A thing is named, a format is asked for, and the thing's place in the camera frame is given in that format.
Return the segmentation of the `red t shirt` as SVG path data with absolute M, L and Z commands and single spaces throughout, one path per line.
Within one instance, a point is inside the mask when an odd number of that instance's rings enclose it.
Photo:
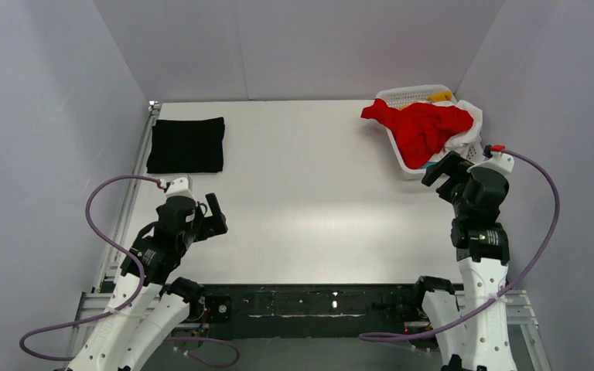
M 378 98 L 365 107 L 360 116 L 392 131 L 404 163 L 410 169 L 439 161 L 437 154 L 445 143 L 473 124 L 469 114 L 456 107 L 413 104 L 400 111 Z

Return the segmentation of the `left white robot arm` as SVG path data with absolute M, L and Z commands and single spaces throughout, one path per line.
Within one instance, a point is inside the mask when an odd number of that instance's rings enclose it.
M 68 370 L 140 370 L 199 301 L 196 282 L 167 280 L 192 243 L 226 233 L 225 218 L 204 215 L 186 176 L 160 187 L 166 200 L 156 209 L 158 219 L 129 248 L 131 256 L 120 266 L 104 317 L 68 362 Z

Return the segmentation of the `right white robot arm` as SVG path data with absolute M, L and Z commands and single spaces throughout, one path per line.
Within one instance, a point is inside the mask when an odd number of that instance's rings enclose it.
M 497 218 L 509 183 L 494 160 L 477 165 L 451 151 L 427 168 L 422 183 L 453 207 L 451 241 L 462 277 L 463 308 L 445 288 L 422 290 L 422 310 L 433 328 L 469 316 L 436 336 L 444 370 L 515 370 L 507 326 L 507 303 L 498 295 L 507 285 L 509 241 Z

